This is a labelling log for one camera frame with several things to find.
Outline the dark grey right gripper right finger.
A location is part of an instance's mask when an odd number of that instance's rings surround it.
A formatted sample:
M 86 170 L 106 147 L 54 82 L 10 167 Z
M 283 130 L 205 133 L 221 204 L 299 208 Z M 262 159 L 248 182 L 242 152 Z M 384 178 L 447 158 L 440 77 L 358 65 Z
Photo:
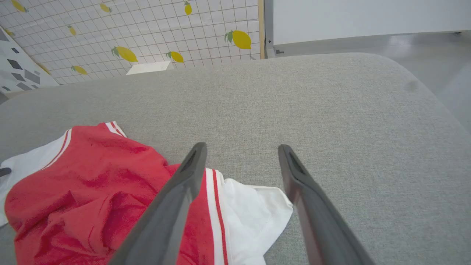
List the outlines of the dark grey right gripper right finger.
M 372 265 L 370 255 L 293 149 L 278 147 L 284 190 L 296 207 L 311 265 Z

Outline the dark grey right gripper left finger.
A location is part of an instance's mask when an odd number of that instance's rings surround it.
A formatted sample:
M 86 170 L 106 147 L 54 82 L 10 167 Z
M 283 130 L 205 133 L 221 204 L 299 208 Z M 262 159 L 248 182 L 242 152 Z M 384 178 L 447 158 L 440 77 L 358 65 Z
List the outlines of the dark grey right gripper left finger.
M 115 252 L 110 265 L 177 263 L 187 213 L 201 190 L 206 157 L 206 143 L 198 142 L 190 149 Z

